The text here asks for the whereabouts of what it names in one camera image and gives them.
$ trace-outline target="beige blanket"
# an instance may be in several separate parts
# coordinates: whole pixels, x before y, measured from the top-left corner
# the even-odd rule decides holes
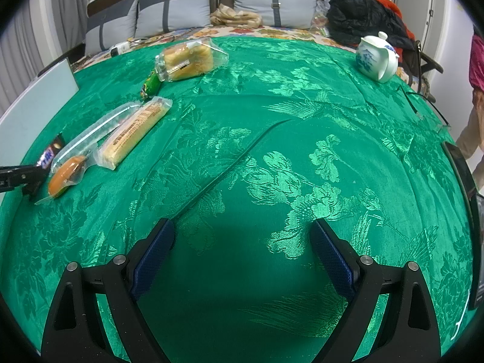
[[[258,28],[262,25],[262,17],[255,12],[236,12],[226,5],[220,4],[214,13],[210,14],[210,22],[217,25],[227,25],[238,28]]]

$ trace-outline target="metal screw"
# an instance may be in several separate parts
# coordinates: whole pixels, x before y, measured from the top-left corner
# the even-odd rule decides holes
[[[124,255],[117,255],[113,258],[113,262],[115,265],[122,265],[124,262],[126,262],[126,257]]]
[[[417,271],[417,270],[419,269],[419,266],[418,266],[418,265],[417,265],[415,262],[410,261],[410,262],[408,263],[408,268],[409,268],[410,270]]]
[[[368,255],[362,255],[360,261],[364,265],[371,265],[373,263],[372,257],[369,257]]]
[[[68,271],[74,271],[77,269],[77,262],[71,262],[67,265],[66,269]]]

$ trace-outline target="teapot lid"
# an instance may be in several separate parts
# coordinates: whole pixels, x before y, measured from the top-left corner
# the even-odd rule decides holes
[[[393,46],[386,41],[387,38],[388,35],[386,33],[384,33],[383,31],[378,31],[378,37],[375,37],[374,35],[367,35],[366,37],[362,37],[361,40],[366,41],[377,48],[389,49],[396,54]]]

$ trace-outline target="white ceramic teapot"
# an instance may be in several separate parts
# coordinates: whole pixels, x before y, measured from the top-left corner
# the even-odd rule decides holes
[[[361,73],[377,82],[385,83],[395,75],[398,54],[386,42],[387,35],[380,31],[378,37],[367,35],[361,39],[356,50],[356,63]]]

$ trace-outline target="beige pants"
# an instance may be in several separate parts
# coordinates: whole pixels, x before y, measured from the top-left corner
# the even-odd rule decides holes
[[[456,141],[456,145],[459,147],[460,151],[462,151],[464,158],[468,160],[477,150],[480,141],[479,121],[476,109],[473,108],[470,111],[467,127],[462,130],[459,139]],[[473,177],[478,190],[484,187],[484,157],[482,157],[482,160],[477,164],[476,169],[473,172]]]

